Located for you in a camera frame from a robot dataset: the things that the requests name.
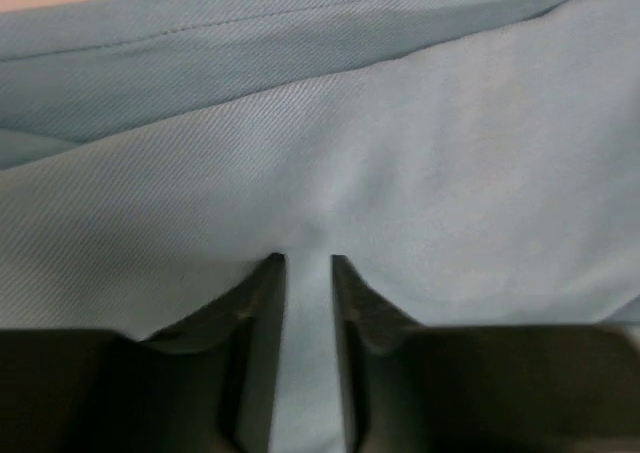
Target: seam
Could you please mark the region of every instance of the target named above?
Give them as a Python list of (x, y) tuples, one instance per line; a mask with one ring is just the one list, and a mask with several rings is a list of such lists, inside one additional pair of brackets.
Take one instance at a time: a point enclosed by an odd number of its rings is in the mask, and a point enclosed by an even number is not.
[(251, 15), (251, 16), (245, 16), (240, 18), (233, 18), (230, 20), (210, 21), (210, 22), (199, 23), (195, 25), (186, 25), (178, 28), (171, 28), (169, 30), (160, 31), (158, 33), (154, 33), (152, 35), (148, 35), (142, 38), (117, 41), (117, 42), (106, 43), (101, 45), (87, 45), (87, 46), (81, 46), (76, 48), (64, 48), (64, 49), (59, 49), (59, 50), (54, 50), (54, 51), (49, 51), (44, 53), (34, 53), (31, 55), (21, 55), (21, 56), (13, 56), (13, 57), (10, 56), (7, 58), (0, 58), (0, 64), (8, 63), (10, 61), (29, 60), (29, 59), (42, 58), (42, 57), (53, 56), (53, 55), (60, 55), (65, 53), (79, 53), (84, 51), (102, 50), (102, 49), (115, 48), (120, 46), (133, 45), (136, 43), (155, 40), (158, 38), (163, 38), (165, 36), (175, 35), (175, 34), (184, 33), (192, 30), (214, 28), (217, 26), (230, 25), (234, 23), (240, 23), (243, 21), (252, 21), (252, 20), (266, 19), (266, 18), (272, 18), (277, 16), (286, 16), (293, 13), (317, 11), (317, 10), (322, 10), (325, 8), (331, 8), (335, 6), (344, 6), (344, 5), (350, 5), (350, 4), (356, 4), (356, 3), (366, 3), (367, 1), (372, 1), (372, 0), (347, 0), (347, 1), (341, 1), (341, 2), (335, 2), (335, 3), (327, 3), (323, 5), (314, 5), (314, 6), (304, 7), (304, 8), (292, 8), (289, 10), (276, 11), (273, 13), (267, 13), (263, 15)]

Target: gray fabric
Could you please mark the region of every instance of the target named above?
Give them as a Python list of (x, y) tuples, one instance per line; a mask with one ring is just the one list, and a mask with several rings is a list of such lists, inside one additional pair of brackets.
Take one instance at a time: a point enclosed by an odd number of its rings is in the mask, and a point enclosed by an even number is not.
[[(0, 172), (3, 328), (143, 339), (283, 252), (274, 451), (325, 452), (344, 451), (337, 394), (311, 391), (337, 385), (331, 254), (429, 325), (595, 322), (636, 298), (640, 1), (470, 36), (560, 0), (255, 0), (233, 22), (254, 0), (229, 0), (203, 28), (160, 6), (138, 27), (136, 1), (0, 15), (0, 128), (85, 143)], [(119, 21), (64, 27), (92, 8)]]

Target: light blue cloth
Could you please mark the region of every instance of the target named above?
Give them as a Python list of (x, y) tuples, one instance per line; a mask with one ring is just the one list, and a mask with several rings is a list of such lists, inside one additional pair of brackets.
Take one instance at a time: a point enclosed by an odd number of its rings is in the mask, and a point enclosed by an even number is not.
[(345, 451), (331, 254), (427, 325), (638, 296), (639, 0), (101, 0), (0, 32), (0, 325), (144, 339), (282, 252), (277, 453)]

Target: stitching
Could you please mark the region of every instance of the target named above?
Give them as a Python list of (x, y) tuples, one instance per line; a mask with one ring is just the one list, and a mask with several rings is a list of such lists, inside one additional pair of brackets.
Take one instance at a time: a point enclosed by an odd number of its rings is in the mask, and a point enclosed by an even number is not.
[(31, 55), (0, 58), (0, 63), (7, 63), (7, 62), (10, 62), (10, 61), (17, 61), (17, 60), (30, 60), (30, 59), (41, 58), (41, 57), (46, 57), (46, 56), (53, 56), (53, 55), (60, 55), (60, 54), (65, 54), (65, 53), (79, 53), (79, 52), (84, 52), (84, 51), (102, 50), (102, 49), (107, 49), (107, 48), (115, 48), (115, 47), (120, 47), (120, 46), (133, 45), (133, 44), (136, 44), (136, 43), (142, 43), (142, 42), (149, 41), (149, 40), (155, 40), (155, 39), (162, 38), (162, 37), (165, 37), (165, 36), (170, 36), (170, 35), (174, 35), (174, 34), (178, 34), (178, 33), (184, 33), (184, 32), (191, 31), (191, 30), (214, 28), (214, 27), (217, 27), (217, 26), (230, 25), (230, 24), (234, 24), (234, 23), (240, 23), (240, 22), (243, 22), (243, 21), (252, 21), (252, 20), (265, 19), (265, 18), (272, 18), (272, 17), (276, 17), (276, 16), (285, 16), (285, 15), (290, 15), (292, 13), (302, 13), (302, 12), (308, 12), (308, 11), (317, 11), (317, 10), (322, 10), (322, 9), (325, 9), (325, 8), (331, 8), (331, 7), (334, 7), (334, 6), (344, 6), (344, 5), (350, 5), (350, 4), (355, 4), (355, 3), (365, 3), (367, 1), (372, 1), (372, 0), (348, 0), (348, 1), (342, 1), (342, 2), (336, 2), (336, 3), (327, 3), (327, 4), (324, 4), (324, 5), (309, 6), (309, 7), (304, 7), (304, 8), (293, 8), (293, 9), (290, 9), (290, 10), (282, 10), (282, 11), (277, 11), (277, 12), (268, 13), (268, 14), (264, 14), (264, 15), (252, 15), (252, 16), (246, 16), (246, 17), (241, 17), (241, 18), (234, 18), (234, 19), (231, 19), (231, 20), (211, 21), (211, 22), (201, 23), (201, 24), (196, 24), (196, 25), (187, 25), (187, 26), (182, 26), (182, 27), (179, 27), (179, 28), (171, 28), (169, 30), (161, 31), (159, 33), (154, 33), (152, 35), (149, 35), (149, 36), (146, 36), (146, 37), (143, 37), (143, 38), (135, 38), (135, 39), (131, 39), (131, 40), (123, 40), (123, 41), (118, 41), (118, 42), (113, 42), (113, 43), (106, 43), (106, 44), (102, 44), (102, 45), (87, 45), (87, 46), (81, 46), (81, 47), (77, 47), (77, 48), (65, 48), (65, 49), (60, 49), (60, 50), (55, 50), (55, 51), (49, 51), (49, 52), (46, 52), (46, 53), (34, 53), (34, 54), (31, 54)]

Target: garment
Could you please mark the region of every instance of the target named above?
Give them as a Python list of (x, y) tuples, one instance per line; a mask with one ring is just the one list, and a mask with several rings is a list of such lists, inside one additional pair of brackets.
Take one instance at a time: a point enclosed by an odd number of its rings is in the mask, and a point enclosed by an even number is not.
[(97, 0), (0, 31), (0, 325), (144, 339), (284, 253), (273, 451), (344, 451), (332, 254), (426, 325), (637, 319), (638, 0)]

